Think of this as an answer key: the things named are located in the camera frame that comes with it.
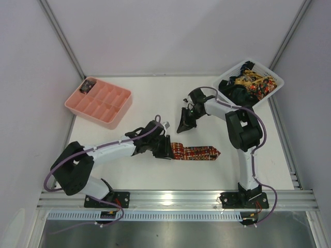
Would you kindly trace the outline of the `rolled dark tie in tray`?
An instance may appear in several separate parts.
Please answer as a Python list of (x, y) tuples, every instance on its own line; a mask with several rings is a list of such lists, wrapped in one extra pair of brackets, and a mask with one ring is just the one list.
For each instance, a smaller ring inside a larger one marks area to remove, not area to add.
[(95, 86), (96, 80), (85, 79), (79, 88), (79, 92), (82, 94), (88, 94)]

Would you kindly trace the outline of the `red multicolour patterned tie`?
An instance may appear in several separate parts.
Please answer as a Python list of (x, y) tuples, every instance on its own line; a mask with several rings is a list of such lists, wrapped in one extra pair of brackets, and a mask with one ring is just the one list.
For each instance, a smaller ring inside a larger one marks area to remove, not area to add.
[(213, 146), (185, 147), (182, 143), (171, 143), (175, 160), (214, 161), (221, 152)]

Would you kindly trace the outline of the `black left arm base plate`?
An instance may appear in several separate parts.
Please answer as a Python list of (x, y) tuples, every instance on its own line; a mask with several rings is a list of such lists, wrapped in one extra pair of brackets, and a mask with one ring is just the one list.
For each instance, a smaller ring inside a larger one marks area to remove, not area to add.
[(98, 199), (86, 195), (84, 201), (85, 208), (117, 208), (118, 206), (126, 209), (129, 208), (130, 192), (128, 191), (111, 191), (104, 198)]

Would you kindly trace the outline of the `red floral tie in basket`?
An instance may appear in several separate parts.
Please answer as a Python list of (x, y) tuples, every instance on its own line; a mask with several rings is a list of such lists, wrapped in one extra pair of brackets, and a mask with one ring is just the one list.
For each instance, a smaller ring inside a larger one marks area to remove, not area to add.
[(265, 79), (260, 83), (252, 84), (246, 87), (248, 93), (257, 97), (258, 100), (262, 100), (276, 88), (277, 84), (271, 76), (265, 77)]

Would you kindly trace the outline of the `pink compartment tray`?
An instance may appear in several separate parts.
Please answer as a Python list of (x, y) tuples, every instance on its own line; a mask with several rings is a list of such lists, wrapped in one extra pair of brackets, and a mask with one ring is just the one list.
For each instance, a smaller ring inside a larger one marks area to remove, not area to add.
[(95, 86), (85, 95), (79, 92), (80, 85), (65, 107), (78, 117), (114, 130), (132, 105), (131, 91), (95, 77), (85, 79), (96, 80)]

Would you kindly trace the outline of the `aluminium front rail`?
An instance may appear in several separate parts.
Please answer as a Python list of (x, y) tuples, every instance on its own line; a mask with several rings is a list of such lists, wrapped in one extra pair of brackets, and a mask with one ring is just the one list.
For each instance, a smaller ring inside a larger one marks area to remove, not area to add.
[[(221, 209), (221, 190), (128, 190), (130, 210), (212, 211)], [(277, 211), (318, 211), (312, 190), (278, 190)], [(67, 196), (64, 192), (42, 192), (37, 209), (83, 209), (86, 196)]]

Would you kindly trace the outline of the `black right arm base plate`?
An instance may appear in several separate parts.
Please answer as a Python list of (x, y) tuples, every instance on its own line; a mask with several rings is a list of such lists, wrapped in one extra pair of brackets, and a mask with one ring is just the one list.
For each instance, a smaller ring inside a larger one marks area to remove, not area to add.
[(269, 202), (266, 193), (262, 192), (253, 199), (246, 199), (240, 192), (223, 192), (219, 199), (224, 209), (268, 209)]

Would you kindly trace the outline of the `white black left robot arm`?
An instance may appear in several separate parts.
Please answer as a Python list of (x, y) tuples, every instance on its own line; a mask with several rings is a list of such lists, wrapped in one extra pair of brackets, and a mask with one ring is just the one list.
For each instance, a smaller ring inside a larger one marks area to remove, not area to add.
[(133, 157), (146, 151), (155, 158), (173, 159), (170, 136), (166, 133), (170, 124), (157, 120), (146, 127), (127, 132), (120, 139), (97, 145), (83, 146), (70, 143), (51, 166), (50, 174), (66, 195), (85, 194), (90, 201), (113, 202), (115, 192), (110, 184), (91, 175), (92, 170), (108, 162)]

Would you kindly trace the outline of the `white perforated plastic basket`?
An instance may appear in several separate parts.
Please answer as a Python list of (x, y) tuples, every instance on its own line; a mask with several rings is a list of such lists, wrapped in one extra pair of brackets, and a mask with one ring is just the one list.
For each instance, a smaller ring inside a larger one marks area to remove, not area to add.
[(212, 83), (218, 98), (231, 105), (257, 107), (276, 93), (284, 80), (264, 65), (245, 60)]

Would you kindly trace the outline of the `yellow patterned tie in basket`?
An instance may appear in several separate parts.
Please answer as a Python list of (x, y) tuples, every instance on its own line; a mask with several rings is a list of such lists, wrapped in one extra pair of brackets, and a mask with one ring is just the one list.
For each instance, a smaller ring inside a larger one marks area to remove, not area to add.
[(235, 85), (243, 85), (245, 87), (248, 87), (252, 84), (257, 84), (262, 82), (265, 79), (265, 77), (262, 77), (258, 73), (256, 73), (253, 70), (245, 69), (241, 76), (237, 77), (234, 80)]

